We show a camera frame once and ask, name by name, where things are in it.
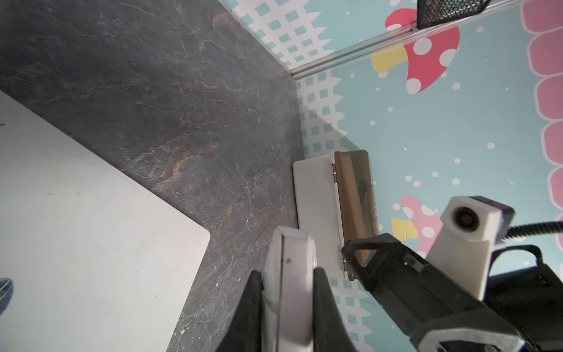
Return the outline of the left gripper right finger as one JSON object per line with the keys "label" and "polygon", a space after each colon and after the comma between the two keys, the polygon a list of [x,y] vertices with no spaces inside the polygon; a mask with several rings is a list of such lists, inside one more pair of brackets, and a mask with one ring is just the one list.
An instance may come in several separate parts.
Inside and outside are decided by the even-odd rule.
{"label": "left gripper right finger", "polygon": [[356,352],[323,268],[313,271],[313,344],[314,352]]}

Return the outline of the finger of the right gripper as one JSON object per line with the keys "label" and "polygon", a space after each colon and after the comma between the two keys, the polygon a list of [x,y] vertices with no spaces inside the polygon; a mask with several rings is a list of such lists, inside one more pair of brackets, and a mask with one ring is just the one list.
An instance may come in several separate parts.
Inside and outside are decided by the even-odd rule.
{"label": "finger of the right gripper", "polygon": [[404,334],[485,331],[485,305],[389,234],[348,241],[342,254]]}

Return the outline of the silver laptop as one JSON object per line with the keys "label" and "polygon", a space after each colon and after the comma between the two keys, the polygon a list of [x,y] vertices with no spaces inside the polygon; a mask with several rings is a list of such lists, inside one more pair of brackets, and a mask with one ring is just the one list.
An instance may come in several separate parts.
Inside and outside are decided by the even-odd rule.
{"label": "silver laptop", "polygon": [[1,350],[167,350],[210,239],[1,96]]}

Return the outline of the white wireless mouse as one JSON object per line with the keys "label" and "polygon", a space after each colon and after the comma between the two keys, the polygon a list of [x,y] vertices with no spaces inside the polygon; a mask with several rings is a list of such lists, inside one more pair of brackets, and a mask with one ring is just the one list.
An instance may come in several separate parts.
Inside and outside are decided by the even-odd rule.
{"label": "white wireless mouse", "polygon": [[279,226],[262,273],[262,350],[313,350],[315,242],[307,233]]}

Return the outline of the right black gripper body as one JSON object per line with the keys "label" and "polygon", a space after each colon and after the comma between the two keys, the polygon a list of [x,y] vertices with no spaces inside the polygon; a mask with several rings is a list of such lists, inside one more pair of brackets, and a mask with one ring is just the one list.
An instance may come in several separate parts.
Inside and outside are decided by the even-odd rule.
{"label": "right black gripper body", "polygon": [[411,333],[418,351],[561,351],[562,281],[538,246],[512,246],[536,263],[486,278],[479,300],[438,269],[420,274],[433,294],[430,314]]}

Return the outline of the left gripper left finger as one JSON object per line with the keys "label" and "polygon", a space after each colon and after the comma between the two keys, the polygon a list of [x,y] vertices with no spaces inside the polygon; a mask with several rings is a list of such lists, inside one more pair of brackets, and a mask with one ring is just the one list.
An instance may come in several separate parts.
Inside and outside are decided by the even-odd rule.
{"label": "left gripper left finger", "polygon": [[217,352],[261,352],[262,275],[252,271]]}

